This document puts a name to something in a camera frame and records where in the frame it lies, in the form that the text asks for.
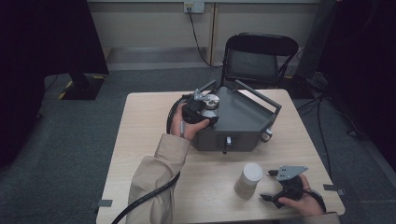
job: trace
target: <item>wooden table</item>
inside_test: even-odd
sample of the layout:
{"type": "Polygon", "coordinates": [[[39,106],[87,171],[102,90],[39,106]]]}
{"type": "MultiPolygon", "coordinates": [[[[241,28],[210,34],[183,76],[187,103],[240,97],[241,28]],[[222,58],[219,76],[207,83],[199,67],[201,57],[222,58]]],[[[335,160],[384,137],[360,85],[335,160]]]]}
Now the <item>wooden table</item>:
{"type": "MultiPolygon", "coordinates": [[[[344,214],[345,207],[337,192],[323,189],[331,184],[323,163],[286,91],[259,91],[282,105],[273,126],[273,137],[259,143],[252,152],[201,152],[190,150],[175,189],[175,223],[205,223],[282,219],[296,217],[295,210],[277,209],[264,202],[260,193],[275,195],[280,184],[265,175],[249,200],[235,194],[233,186],[248,162],[258,163],[264,172],[281,165],[303,165],[312,189],[324,198],[328,211],[344,214]]],[[[112,200],[111,207],[100,207],[97,223],[111,221],[128,204],[129,188],[134,172],[145,156],[154,155],[165,133],[165,124],[172,104],[189,92],[131,93],[125,103],[120,130],[107,175],[102,199],[112,200]]]]}

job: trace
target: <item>gray carpet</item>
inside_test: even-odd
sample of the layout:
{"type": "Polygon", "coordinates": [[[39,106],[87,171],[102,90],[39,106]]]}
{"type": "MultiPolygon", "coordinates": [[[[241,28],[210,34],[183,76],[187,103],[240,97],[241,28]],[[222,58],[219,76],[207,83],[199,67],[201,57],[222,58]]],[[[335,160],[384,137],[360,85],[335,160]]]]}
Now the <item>gray carpet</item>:
{"type": "MultiPolygon", "coordinates": [[[[69,76],[47,77],[46,86],[53,85],[40,109],[43,117],[15,162],[0,170],[0,223],[95,223],[90,204],[101,199],[128,93],[193,91],[219,80],[220,73],[219,68],[114,71],[95,101],[58,100],[69,76]]],[[[296,107],[308,101],[293,100],[296,107]]],[[[329,167],[317,109],[301,111],[302,119],[329,167]]],[[[396,188],[373,158],[373,143],[346,135],[351,124],[334,112],[331,99],[320,106],[320,122],[333,182],[346,192],[343,223],[395,223],[396,188]]]]}

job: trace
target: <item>person's left hand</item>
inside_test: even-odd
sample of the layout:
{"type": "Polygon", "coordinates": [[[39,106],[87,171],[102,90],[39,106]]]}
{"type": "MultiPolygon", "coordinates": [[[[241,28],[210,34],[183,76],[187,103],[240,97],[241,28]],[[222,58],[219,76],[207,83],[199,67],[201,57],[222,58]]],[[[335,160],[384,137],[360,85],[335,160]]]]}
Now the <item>person's left hand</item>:
{"type": "MultiPolygon", "coordinates": [[[[177,107],[176,113],[172,119],[171,134],[176,136],[181,136],[180,124],[183,120],[182,108],[185,104],[181,104],[177,107]]],[[[203,121],[196,124],[189,124],[184,122],[184,138],[191,141],[195,134],[201,129],[205,128],[209,124],[209,119],[204,119],[203,121]]]]}

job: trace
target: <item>gray metal box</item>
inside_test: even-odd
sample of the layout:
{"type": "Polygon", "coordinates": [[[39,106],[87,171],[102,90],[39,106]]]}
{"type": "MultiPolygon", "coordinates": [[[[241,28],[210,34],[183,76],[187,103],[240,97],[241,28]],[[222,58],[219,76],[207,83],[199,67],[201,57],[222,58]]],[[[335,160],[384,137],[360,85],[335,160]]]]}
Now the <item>gray metal box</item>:
{"type": "Polygon", "coordinates": [[[275,112],[248,98],[237,87],[227,86],[214,89],[210,94],[219,97],[219,120],[214,127],[202,129],[195,135],[192,144],[198,150],[222,151],[224,153],[227,151],[251,151],[260,140],[263,142],[268,140],[263,139],[263,135],[269,138],[272,136],[270,129],[281,105],[238,80],[235,83],[273,106],[275,112]]]}

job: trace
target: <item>black stand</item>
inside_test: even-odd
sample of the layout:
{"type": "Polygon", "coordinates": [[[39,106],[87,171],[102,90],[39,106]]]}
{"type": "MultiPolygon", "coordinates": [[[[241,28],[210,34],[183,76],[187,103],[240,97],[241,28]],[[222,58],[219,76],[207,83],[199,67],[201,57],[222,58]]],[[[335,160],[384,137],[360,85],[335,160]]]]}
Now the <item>black stand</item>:
{"type": "Polygon", "coordinates": [[[62,100],[95,100],[105,81],[101,76],[85,76],[80,72],[70,72],[73,81],[69,82],[60,95],[62,100]]]}

